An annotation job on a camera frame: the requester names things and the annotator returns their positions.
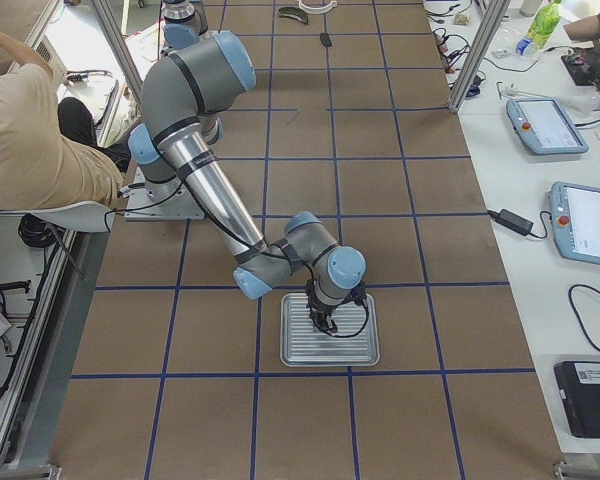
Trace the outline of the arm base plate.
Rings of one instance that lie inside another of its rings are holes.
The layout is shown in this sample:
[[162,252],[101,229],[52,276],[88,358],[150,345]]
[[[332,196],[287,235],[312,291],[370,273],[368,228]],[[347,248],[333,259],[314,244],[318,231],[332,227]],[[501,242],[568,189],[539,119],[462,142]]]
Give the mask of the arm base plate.
[[132,189],[124,218],[135,222],[203,220],[204,213],[187,188],[174,180]]

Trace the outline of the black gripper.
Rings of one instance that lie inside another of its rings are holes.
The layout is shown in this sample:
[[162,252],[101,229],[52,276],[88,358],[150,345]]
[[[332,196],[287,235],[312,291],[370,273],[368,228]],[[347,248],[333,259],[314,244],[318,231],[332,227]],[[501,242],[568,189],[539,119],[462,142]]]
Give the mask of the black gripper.
[[365,283],[360,281],[355,287],[347,291],[342,299],[325,300],[319,296],[321,292],[317,280],[308,280],[305,286],[307,296],[307,307],[309,308],[309,317],[313,326],[319,332],[326,332],[328,335],[336,335],[338,327],[335,324],[332,315],[341,305],[354,303],[357,306],[365,306]]

